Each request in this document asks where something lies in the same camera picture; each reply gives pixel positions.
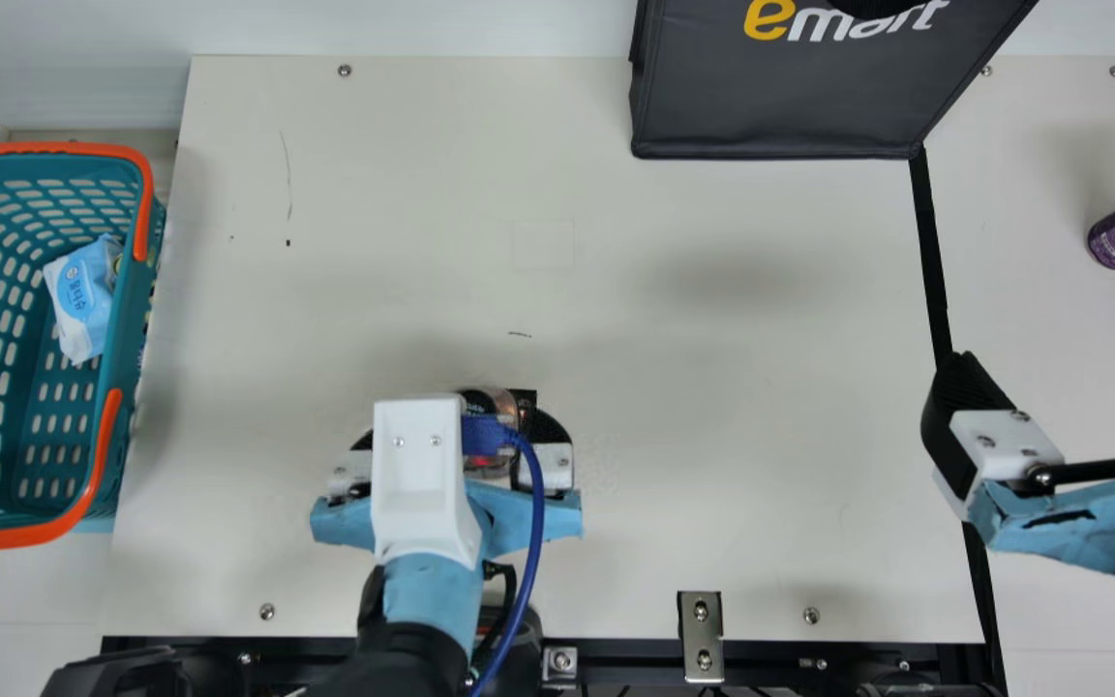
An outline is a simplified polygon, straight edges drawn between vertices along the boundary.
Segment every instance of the emart logo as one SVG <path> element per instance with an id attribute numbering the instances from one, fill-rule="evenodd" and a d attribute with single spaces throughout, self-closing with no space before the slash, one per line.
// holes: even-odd
<path id="1" fill-rule="evenodd" d="M 755 40 L 778 40 L 784 36 L 786 40 L 818 42 L 824 40 L 828 28 L 836 22 L 833 40 L 867 39 L 869 36 L 901 31 L 906 28 L 906 22 L 910 22 L 913 31 L 929 30 L 938 10 L 948 8 L 949 3 L 950 0 L 932 0 L 892 18 L 867 19 L 855 23 L 854 18 L 837 10 L 824 8 L 799 10 L 794 0 L 752 0 L 743 30 Z"/>

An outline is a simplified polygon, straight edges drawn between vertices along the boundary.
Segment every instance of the metal bracket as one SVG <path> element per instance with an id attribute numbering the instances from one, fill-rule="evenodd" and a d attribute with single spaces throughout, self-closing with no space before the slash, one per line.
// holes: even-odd
<path id="1" fill-rule="evenodd" d="M 545 689 L 574 688 L 579 680 L 579 649 L 574 646 L 545 646 L 540 660 L 540 683 Z"/>
<path id="2" fill-rule="evenodd" d="M 678 636 L 682 640 L 682 670 L 686 683 L 721 685 L 725 683 L 725 654 L 721 652 L 721 592 L 678 592 Z"/>

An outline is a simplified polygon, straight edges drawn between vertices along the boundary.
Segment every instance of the white table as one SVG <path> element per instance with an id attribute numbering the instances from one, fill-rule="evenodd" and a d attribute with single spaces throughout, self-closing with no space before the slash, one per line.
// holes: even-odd
<path id="1" fill-rule="evenodd" d="M 641 162 L 620 59 L 340 62 L 194 59 L 103 631 L 352 635 L 370 555 L 307 525 L 338 453 L 496 384 L 575 438 L 546 635 L 717 590 L 729 639 L 981 640 L 906 165 Z"/>
<path id="2" fill-rule="evenodd" d="M 1112 65 L 997 58 L 928 142 L 956 349 L 1070 462 L 1115 455 L 1115 272 L 1084 244 L 1115 209 Z M 1088 654 L 1115 652 L 1115 578 L 1009 554 L 992 581 L 1010 688 L 1057 666 L 1068 685 L 1115 680 Z"/>

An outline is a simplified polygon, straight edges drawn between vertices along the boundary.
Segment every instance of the screw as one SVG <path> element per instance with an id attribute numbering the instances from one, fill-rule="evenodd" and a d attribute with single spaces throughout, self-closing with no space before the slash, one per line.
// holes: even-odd
<path id="1" fill-rule="evenodd" d="M 553 658 L 550 658 L 550 662 L 552 662 L 553 667 L 558 670 L 569 671 L 571 664 L 574 661 L 570 660 L 570 654 L 565 651 L 558 651 L 553 654 Z"/>

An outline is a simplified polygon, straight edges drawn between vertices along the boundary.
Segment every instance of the blue cable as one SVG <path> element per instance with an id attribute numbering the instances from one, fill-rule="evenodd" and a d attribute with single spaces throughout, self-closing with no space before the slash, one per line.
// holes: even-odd
<path id="1" fill-rule="evenodd" d="M 523 623 L 523 612 L 527 609 L 527 599 L 532 598 L 532 584 L 536 582 L 536 567 L 540 565 L 540 546 L 544 543 L 545 532 L 545 482 L 543 473 L 540 471 L 540 459 L 536 452 L 527 443 L 523 434 L 510 429 L 502 429 L 507 443 L 514 445 L 523 453 L 523 459 L 527 462 L 527 468 L 532 472 L 532 538 L 527 542 L 527 561 L 523 567 L 523 581 L 518 582 L 518 593 L 514 597 L 514 606 L 510 607 L 510 614 L 505 619 L 505 629 L 502 638 L 496 643 L 496 650 L 487 661 L 484 672 L 476 679 L 468 697 L 479 697 L 485 685 L 495 678 L 496 671 L 501 670 L 505 662 L 505 655 L 510 652 L 510 646 L 514 643 L 514 636 L 518 632 L 518 626 Z"/>

